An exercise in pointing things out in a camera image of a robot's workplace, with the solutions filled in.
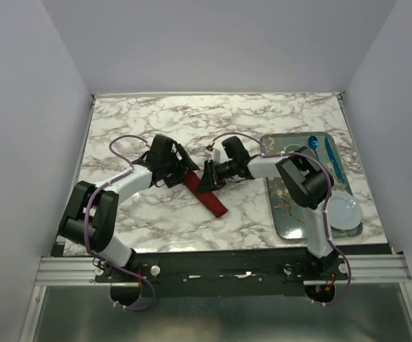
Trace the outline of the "dark red cloth napkin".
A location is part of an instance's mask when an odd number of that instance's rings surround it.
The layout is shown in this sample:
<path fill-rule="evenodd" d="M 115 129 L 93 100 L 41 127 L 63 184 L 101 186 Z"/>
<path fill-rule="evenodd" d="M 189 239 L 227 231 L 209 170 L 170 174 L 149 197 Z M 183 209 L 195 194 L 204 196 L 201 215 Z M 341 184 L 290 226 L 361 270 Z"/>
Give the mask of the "dark red cloth napkin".
<path fill-rule="evenodd" d="M 195 192 L 197 187 L 200 185 L 200 178 L 195 172 L 188 171 L 186 176 L 183 178 L 183 184 L 216 218 L 220 218 L 228 212 L 228 209 L 211 191 L 201 194 Z"/>

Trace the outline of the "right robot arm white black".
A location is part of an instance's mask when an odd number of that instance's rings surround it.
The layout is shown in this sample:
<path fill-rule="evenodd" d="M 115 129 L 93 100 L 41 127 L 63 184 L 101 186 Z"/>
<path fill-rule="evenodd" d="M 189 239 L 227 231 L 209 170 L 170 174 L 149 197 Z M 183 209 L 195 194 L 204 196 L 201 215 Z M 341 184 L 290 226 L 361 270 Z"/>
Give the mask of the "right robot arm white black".
<path fill-rule="evenodd" d="M 294 152 L 251 156 L 238 133 L 228 135 L 222 147 L 228 161 L 215 157 L 214 144 L 208 146 L 211 157 L 204 161 L 203 174 L 195 194 L 223 188 L 227 180 L 276 177 L 282 180 L 292 201 L 301 208 L 307 232 L 306 271 L 314 279 L 322 279 L 333 271 L 339 257 L 327 214 L 332 195 L 333 178 L 307 147 Z"/>

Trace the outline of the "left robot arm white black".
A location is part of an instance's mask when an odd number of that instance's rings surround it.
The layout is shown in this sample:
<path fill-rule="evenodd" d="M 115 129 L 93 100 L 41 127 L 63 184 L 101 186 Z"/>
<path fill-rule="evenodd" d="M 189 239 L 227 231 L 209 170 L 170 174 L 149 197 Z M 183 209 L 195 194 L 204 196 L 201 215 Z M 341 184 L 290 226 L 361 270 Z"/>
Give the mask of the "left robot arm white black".
<path fill-rule="evenodd" d="M 114 148 L 125 138 L 140 140 L 149 150 L 132 161 Z M 90 255 L 110 264 L 118 280 L 129 281 L 135 276 L 136 252 L 114 235 L 120 204 L 160 181 L 168 188 L 179 185 L 188 172 L 199 167 L 180 143 L 164 135 L 156 135 L 152 142 L 137 135 L 121 135 L 108 148 L 128 168 L 96 184 L 78 182 L 69 197 L 58 234 L 83 245 Z"/>

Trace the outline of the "floral teal serving tray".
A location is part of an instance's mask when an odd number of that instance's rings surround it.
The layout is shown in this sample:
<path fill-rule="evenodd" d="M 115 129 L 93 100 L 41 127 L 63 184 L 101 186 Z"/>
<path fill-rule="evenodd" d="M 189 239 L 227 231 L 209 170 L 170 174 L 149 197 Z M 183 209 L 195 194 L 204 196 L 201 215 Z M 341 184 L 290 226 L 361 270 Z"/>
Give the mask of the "floral teal serving tray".
<path fill-rule="evenodd" d="M 319 141 L 318 154 L 320 162 L 328 168 L 330 174 L 334 178 L 333 191 L 344 191 L 352 195 L 352 190 L 349 184 L 346 168 L 339 154 L 338 145 L 334 138 L 323 132 L 313 133 L 275 133 L 262 136 L 261 142 L 265 146 L 265 150 L 268 153 L 274 154 L 278 152 L 284 152 L 285 147 L 290 144 L 298 144 L 308 146 L 308 138 L 314 135 Z M 334 167 L 329 160 L 329 156 L 326 152 L 324 144 L 324 138 L 328 137 L 336 159 L 339 163 L 341 173 L 345 179 L 345 183 L 342 184 L 338 181 Z M 267 193 L 269 196 L 269 205 L 272 211 L 272 217 L 274 222 L 274 228 L 279 237 L 285 240 L 292 240 L 295 242 L 302 242 L 307 239 L 304 217 L 302 214 L 302 208 L 299 207 L 289 196 L 289 193 L 279 178 L 267 178 L 266 179 Z M 360 225 L 352 230 L 343 231 L 335 228 L 331 228 L 331 232 L 334 238 L 340 237 L 356 237 L 363 232 L 364 222 L 363 215 Z"/>

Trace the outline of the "light green cup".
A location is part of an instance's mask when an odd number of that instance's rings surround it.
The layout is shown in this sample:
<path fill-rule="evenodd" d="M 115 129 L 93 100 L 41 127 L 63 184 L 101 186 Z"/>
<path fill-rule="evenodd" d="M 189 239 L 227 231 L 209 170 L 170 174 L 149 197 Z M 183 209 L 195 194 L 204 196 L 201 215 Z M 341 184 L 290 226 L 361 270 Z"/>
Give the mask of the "light green cup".
<path fill-rule="evenodd" d="M 290 144 L 288 146 L 285 147 L 284 152 L 285 153 L 289 153 L 289 152 L 297 152 L 299 149 L 302 148 L 302 145 L 298 145 L 298 144 Z"/>

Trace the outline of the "blue metallic spoon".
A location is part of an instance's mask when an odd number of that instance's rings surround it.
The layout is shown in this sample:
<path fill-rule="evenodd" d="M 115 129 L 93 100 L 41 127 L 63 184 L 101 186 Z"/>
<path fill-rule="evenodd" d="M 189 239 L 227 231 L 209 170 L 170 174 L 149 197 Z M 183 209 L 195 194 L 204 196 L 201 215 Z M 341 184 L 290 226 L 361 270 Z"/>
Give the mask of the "blue metallic spoon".
<path fill-rule="evenodd" d="M 319 147 L 319 141 L 318 141 L 317 137 L 314 136 L 314 135 L 311 135 L 308 138 L 308 144 L 309 144 L 310 149 L 314 152 L 316 158 L 319 159 L 319 154 L 318 154 L 318 151 L 317 151 L 318 147 Z"/>

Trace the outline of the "blue metallic knife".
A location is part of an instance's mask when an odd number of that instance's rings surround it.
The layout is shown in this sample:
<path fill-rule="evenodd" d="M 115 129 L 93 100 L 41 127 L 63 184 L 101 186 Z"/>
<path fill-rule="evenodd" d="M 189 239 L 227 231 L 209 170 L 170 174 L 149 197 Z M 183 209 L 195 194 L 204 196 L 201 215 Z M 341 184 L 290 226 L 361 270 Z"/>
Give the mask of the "blue metallic knife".
<path fill-rule="evenodd" d="M 333 165 L 333 167 L 334 167 L 334 171 L 335 171 L 335 173 L 336 173 L 336 176 L 337 176 L 337 178 L 338 178 L 338 181 L 340 181 L 340 183 L 344 184 L 344 183 L 345 183 L 345 179 L 344 179 L 344 177 L 343 177 L 343 175 L 342 175 L 342 173 L 341 173 L 341 169 L 340 169 L 340 167 L 339 167 L 339 163 L 338 163 L 338 161 L 337 161 L 337 159 L 336 159 L 336 156 L 335 156 L 335 154 L 334 154 L 334 151 L 333 151 L 333 149 L 332 149 L 332 146 L 331 146 L 331 143 L 330 143 L 328 137 L 325 137 L 325 138 L 324 138 L 324 144 L 325 144 L 325 147 L 326 147 L 326 152 L 327 152 L 327 154 L 328 154 L 328 156 L 329 156 L 329 160 L 331 161 L 331 163 L 332 163 L 332 165 Z"/>

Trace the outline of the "pale blue small plate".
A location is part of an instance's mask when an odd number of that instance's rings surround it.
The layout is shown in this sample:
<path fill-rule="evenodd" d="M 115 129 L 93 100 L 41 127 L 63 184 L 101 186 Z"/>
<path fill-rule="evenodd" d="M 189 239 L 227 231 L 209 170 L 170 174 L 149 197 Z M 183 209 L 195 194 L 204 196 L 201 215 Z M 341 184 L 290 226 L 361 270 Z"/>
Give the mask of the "pale blue small plate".
<path fill-rule="evenodd" d="M 349 231 L 357 228 L 362 220 L 359 202 L 348 192 L 334 190 L 326 206 L 327 217 L 332 228 Z"/>

